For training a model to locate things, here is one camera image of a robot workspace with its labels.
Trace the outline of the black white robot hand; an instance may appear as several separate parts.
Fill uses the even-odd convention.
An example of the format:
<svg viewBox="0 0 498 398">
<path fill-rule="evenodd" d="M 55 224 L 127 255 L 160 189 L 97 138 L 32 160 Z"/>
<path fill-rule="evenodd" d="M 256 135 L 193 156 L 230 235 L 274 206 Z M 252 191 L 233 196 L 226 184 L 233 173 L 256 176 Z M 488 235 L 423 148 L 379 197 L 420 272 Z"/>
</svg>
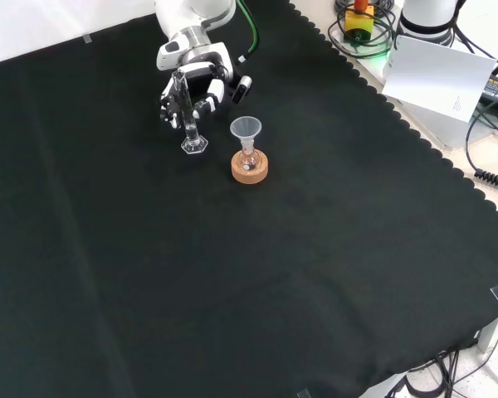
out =
<svg viewBox="0 0 498 398">
<path fill-rule="evenodd" d="M 203 119 L 225 99 L 238 104 L 250 92 L 252 78 L 237 73 L 224 43 L 189 47 L 187 39 L 176 39 L 160 47 L 157 67 L 185 74 L 193 117 Z"/>
</svg>

